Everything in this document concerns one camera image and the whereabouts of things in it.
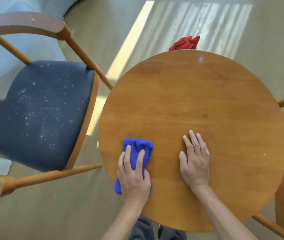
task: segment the floor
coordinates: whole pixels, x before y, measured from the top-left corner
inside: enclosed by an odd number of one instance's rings
[[[199,50],[235,60],[276,99],[284,98],[284,0],[82,0],[65,22],[113,84],[179,38],[200,35]],[[60,46],[67,60],[80,61],[65,43]],[[108,93],[101,84],[77,165],[102,162],[98,128]],[[10,171],[13,176],[34,173],[16,163]],[[98,240],[121,204],[104,168],[19,189],[0,199],[0,240]],[[262,213],[274,219],[274,202]],[[252,219],[246,225],[259,239],[281,239]],[[217,239],[215,233],[187,234],[189,240]]]

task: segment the black leather cushion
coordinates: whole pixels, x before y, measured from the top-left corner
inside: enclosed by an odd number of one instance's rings
[[[34,61],[0,105],[0,154],[39,171],[62,170],[90,101],[94,71],[84,63]]]

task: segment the table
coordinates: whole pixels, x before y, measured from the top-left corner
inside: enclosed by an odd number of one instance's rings
[[[100,120],[99,142],[115,182],[124,138],[154,143],[147,170],[152,194],[143,214],[165,226],[206,232],[210,219],[184,183],[179,152],[193,129],[208,145],[210,186],[241,220],[274,196],[284,174],[284,117],[250,71],[209,52],[164,52],[131,68],[114,86]]]

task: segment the gray pants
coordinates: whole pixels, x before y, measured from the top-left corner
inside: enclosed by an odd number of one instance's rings
[[[159,240],[186,240],[185,232],[160,226]],[[132,228],[128,240],[154,240],[153,228],[150,220],[140,217]]]

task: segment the red cloth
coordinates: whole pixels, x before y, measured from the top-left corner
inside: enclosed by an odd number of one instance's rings
[[[198,44],[200,40],[200,36],[196,36],[194,39],[192,39],[192,36],[189,37],[183,37],[178,42],[175,42],[172,47],[169,48],[169,51],[172,50],[179,50],[179,49],[196,49],[196,45]]]

